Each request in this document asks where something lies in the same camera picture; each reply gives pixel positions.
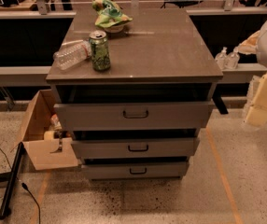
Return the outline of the green rice chip bag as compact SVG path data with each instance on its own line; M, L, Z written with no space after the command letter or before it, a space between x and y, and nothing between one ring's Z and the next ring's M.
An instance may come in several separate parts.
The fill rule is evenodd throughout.
M120 6L111 0L93 0L92 8L98 14L95 25L101 28L123 25L133 20L122 13Z

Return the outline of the white paper bowl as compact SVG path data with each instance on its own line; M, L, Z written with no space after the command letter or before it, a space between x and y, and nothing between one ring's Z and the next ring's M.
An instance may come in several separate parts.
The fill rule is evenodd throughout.
M111 27L105 28L105 31L107 33L111 33L111 34L115 34L115 33L119 33L124 29L124 24L121 25L113 25Z

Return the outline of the right clear sanitizer bottle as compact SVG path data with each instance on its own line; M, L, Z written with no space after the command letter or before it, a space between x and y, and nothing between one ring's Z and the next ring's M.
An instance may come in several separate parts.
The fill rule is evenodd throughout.
M240 59L240 56L238 53L238 48L235 47L233 51L227 56L226 68L236 69L238 66L239 59Z

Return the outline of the clear sanitizer bottle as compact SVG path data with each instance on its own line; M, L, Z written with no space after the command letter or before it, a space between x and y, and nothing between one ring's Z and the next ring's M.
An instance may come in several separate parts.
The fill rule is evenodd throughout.
M227 62L227 48L224 47L220 53L215 57L218 67L223 70Z
M240 59L240 56L238 53L238 48L235 47L233 51L227 56L226 68L236 69L238 66L239 59Z

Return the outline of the left clear sanitizer bottle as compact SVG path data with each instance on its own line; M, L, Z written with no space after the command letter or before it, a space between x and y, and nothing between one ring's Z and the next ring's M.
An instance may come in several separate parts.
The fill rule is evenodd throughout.
M227 62L227 48L224 47L220 53L215 57L218 67L223 70Z

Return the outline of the middle grey drawer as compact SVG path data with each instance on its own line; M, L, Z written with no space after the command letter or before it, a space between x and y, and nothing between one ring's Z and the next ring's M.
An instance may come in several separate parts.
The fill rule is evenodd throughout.
M198 138L120 139L73 141L78 158L125 159L193 156Z

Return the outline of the grey drawer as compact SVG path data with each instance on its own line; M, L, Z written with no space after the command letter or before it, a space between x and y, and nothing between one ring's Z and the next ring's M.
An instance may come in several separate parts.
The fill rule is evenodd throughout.
M67 131L173 130L204 128L211 102L56 104Z
M193 156L198 138L120 139L73 141L78 158L125 159Z
M129 179L129 178L182 178L188 171L189 163L157 162L111 165L84 165L84 176L95 179Z

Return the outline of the grey drawer cabinet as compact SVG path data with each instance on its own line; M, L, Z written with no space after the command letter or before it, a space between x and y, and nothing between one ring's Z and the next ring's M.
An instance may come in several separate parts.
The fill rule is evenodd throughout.
M123 31L108 37L111 66L89 61L67 71L51 67L47 82L56 104L211 102L223 74L184 9L140 8ZM68 131L73 141L198 138L202 128ZM84 165L189 162L191 156L84 159Z

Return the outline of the bottom grey drawer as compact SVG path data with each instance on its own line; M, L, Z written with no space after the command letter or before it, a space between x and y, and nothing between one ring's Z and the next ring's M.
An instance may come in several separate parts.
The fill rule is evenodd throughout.
M182 178L188 171L189 163L157 162L111 165L84 165L84 176L95 179L129 179L129 178Z

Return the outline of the top grey drawer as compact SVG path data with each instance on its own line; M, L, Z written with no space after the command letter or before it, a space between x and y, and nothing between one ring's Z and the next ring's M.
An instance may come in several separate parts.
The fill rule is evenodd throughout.
M56 104L67 131L173 130L204 128L211 102Z

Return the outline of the green soda can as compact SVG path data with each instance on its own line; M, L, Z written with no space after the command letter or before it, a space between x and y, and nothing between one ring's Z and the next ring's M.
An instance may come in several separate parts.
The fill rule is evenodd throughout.
M96 71L110 68L108 40L105 31L96 30L90 34L92 67Z

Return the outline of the clear plastic water bottle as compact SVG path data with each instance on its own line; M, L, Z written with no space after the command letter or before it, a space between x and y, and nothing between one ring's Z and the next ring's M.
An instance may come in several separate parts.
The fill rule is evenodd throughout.
M73 46L54 53L53 60L59 69L65 71L91 57L91 46L88 41L80 41Z

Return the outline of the tape roll in box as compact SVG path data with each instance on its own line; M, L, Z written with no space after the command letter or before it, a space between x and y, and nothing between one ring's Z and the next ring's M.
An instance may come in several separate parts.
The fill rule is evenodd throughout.
M55 138L55 132L54 131L46 131L44 132L44 139L45 140L52 140Z

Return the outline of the open cardboard box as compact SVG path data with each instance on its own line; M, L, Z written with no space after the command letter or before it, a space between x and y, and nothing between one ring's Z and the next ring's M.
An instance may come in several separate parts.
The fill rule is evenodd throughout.
M58 169L77 166L77 158L71 147L72 139L63 138L62 151L58 151L60 140L44 139L50 131L55 98L51 90L40 90L30 101L17 132L14 147L23 142L24 148L36 170Z

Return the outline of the black bar on floor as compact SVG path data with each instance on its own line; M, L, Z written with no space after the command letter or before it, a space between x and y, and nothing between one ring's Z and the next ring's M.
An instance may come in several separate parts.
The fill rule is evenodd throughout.
M0 220L3 220L10 215L9 204L17 180L23 152L24 152L23 142L19 142L11 171L8 173L7 187L0 207Z

